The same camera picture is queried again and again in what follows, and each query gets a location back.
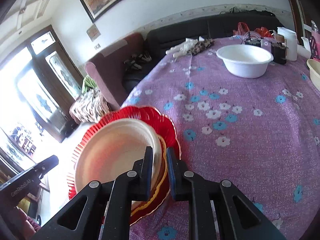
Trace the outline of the black battery charger box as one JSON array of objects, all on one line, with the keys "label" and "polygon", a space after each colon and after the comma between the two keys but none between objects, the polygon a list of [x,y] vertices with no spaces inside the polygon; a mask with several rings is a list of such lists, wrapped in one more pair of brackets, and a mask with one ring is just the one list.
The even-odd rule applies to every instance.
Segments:
[{"label": "black battery charger box", "polygon": [[271,54],[273,55],[273,61],[278,64],[285,65],[286,60],[286,46],[281,42],[271,43]]}]

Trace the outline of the leopard print cloth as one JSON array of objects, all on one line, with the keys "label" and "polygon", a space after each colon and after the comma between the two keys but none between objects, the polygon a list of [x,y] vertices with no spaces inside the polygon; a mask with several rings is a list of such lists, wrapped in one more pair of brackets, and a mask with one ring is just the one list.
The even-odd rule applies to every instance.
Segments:
[{"label": "leopard print cloth", "polygon": [[199,42],[197,42],[197,44],[195,44],[195,46],[193,46],[193,48],[191,48],[187,51],[187,55],[188,56],[195,56],[195,55],[207,50],[208,48],[212,47],[214,44],[215,44],[215,41],[212,38],[205,39],[203,41],[199,41]]}]

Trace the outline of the white foam bowl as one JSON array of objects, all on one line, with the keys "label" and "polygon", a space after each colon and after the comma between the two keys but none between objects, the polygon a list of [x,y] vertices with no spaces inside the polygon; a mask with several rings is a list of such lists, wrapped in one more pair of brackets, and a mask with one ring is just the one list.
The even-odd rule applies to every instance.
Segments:
[{"label": "white foam bowl", "polygon": [[221,47],[216,55],[231,74],[248,79],[263,76],[268,64],[273,61],[273,55],[269,51],[246,44]]}]

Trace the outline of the red plastic bag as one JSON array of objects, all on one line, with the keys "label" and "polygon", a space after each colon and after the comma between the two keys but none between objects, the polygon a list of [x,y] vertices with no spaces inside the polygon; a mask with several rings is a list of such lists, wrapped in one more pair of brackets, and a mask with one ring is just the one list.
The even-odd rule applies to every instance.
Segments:
[{"label": "red plastic bag", "polygon": [[233,30],[233,35],[242,35],[247,37],[272,37],[270,31],[265,27],[250,30],[249,26],[244,22],[239,22],[237,29]]}]

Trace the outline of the red scalloped plate gold rim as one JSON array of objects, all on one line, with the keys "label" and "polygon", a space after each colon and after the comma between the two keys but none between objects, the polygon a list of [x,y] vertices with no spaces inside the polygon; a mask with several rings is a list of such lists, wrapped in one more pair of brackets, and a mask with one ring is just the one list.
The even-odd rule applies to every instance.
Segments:
[{"label": "red scalloped plate gold rim", "polygon": [[151,190],[151,198],[147,202],[142,202],[138,204],[133,204],[131,211],[130,223],[133,225],[137,223],[140,219],[152,214],[167,198],[169,194],[169,178],[168,178],[168,166],[166,158],[166,149],[167,147],[172,147],[176,154],[176,158],[181,158],[181,149],[177,139],[177,132],[174,123],[172,120],[160,113],[156,108],[151,106],[127,106],[120,110],[110,112],[106,114],[102,119],[97,123],[93,124],[84,134],[81,141],[75,147],[68,168],[67,175],[67,184],[69,187],[69,199],[72,199],[76,194],[76,165],[79,161],[79,158],[89,142],[89,140],[98,133],[104,126],[110,124],[113,121],[123,119],[123,118],[132,118],[138,119],[146,124],[150,125],[157,135],[162,145],[161,154],[161,168],[159,175],[156,176],[157,180],[155,186]]}]

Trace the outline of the dark wooden door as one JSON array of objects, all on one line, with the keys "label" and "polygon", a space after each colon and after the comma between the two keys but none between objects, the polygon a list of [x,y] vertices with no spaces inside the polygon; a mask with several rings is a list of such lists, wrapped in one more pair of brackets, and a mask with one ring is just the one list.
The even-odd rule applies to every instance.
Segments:
[{"label": "dark wooden door", "polygon": [[17,108],[58,142],[76,127],[69,109],[83,77],[52,25],[26,38],[1,60],[1,82],[17,94]]}]

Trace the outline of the white glove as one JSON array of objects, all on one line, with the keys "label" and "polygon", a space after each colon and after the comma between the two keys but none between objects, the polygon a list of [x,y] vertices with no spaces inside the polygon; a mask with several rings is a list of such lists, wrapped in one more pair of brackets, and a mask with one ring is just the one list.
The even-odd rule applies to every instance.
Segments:
[{"label": "white glove", "polygon": [[204,41],[204,38],[199,36],[198,39],[186,38],[184,42],[174,47],[171,47],[165,52],[166,55],[171,54],[172,57],[177,60],[179,57],[187,55],[187,53],[195,48],[197,44]]}]

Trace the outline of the black leather sofa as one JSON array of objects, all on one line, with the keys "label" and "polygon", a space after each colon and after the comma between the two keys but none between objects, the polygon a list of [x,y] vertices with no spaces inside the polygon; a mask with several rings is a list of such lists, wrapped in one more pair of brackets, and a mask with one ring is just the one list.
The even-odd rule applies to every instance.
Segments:
[{"label": "black leather sofa", "polygon": [[142,70],[129,70],[123,77],[123,87],[130,93],[163,59],[166,50],[182,43],[186,38],[230,37],[238,29],[240,22],[247,24],[250,30],[260,27],[275,30],[283,26],[275,14],[269,11],[250,10],[201,17],[154,29],[148,32],[143,43],[143,49],[151,56],[151,62],[143,66]]}]

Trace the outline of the white pitcher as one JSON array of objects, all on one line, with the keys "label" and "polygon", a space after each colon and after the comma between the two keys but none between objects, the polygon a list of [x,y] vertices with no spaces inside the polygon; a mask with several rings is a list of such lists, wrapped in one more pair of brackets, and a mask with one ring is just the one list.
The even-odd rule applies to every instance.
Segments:
[{"label": "white pitcher", "polygon": [[285,27],[278,27],[277,34],[281,35],[285,39],[285,47],[286,47],[286,59],[289,61],[297,60],[297,34],[295,31],[287,29]]}]

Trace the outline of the black small box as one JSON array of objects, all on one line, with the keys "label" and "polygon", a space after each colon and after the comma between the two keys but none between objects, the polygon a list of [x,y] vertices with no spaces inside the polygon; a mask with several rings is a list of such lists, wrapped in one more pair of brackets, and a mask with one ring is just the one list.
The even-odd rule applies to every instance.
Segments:
[{"label": "black small box", "polygon": [[247,38],[244,40],[244,44],[250,46],[261,47],[261,39],[260,38]]}]

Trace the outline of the purple floral tablecloth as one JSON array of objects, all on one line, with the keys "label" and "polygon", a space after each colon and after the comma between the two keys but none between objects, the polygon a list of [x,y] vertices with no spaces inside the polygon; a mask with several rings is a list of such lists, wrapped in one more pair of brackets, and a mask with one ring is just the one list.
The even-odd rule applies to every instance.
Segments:
[{"label": "purple floral tablecloth", "polygon": [[216,51],[167,55],[123,106],[152,106],[174,123],[182,159],[211,181],[230,180],[287,239],[319,210],[319,91],[306,59],[270,63],[257,79],[232,75]]}]

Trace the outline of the small wall plaque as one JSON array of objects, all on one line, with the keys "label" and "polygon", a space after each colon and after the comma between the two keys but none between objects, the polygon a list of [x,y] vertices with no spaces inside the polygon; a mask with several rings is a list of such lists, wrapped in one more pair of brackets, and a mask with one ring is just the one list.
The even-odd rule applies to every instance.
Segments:
[{"label": "small wall plaque", "polygon": [[92,42],[94,42],[101,35],[99,29],[97,28],[97,26],[95,24],[91,25],[86,30],[86,33]]}]

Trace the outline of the beige plastic bowl with tab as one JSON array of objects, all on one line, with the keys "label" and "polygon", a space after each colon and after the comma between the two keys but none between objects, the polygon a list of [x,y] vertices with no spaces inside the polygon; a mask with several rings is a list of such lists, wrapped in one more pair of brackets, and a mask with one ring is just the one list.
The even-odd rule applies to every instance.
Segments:
[{"label": "beige plastic bowl with tab", "polygon": [[153,149],[151,187],[156,185],[162,162],[162,148],[156,131],[142,120],[119,119],[100,129],[84,147],[75,170],[75,190],[80,192],[93,180],[115,180],[132,170],[144,158],[146,147]]}]

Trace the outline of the green pillow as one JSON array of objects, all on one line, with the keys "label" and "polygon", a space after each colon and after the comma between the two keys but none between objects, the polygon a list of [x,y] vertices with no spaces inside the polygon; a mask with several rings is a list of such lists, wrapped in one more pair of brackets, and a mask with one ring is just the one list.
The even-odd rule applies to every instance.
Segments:
[{"label": "green pillow", "polygon": [[82,94],[87,93],[91,89],[97,88],[97,83],[89,75],[86,75],[82,82]]}]

